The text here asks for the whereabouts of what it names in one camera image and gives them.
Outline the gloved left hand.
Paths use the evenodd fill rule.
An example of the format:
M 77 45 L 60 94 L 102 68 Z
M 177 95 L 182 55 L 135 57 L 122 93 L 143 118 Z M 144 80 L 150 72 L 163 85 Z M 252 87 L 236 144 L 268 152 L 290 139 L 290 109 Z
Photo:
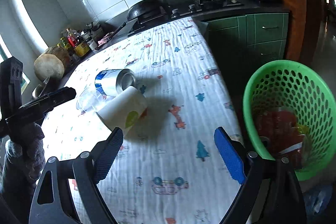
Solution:
M 45 166 L 44 137 L 40 125 L 33 122 L 17 128 L 6 143 L 9 162 L 21 170 L 29 181 L 36 182 Z

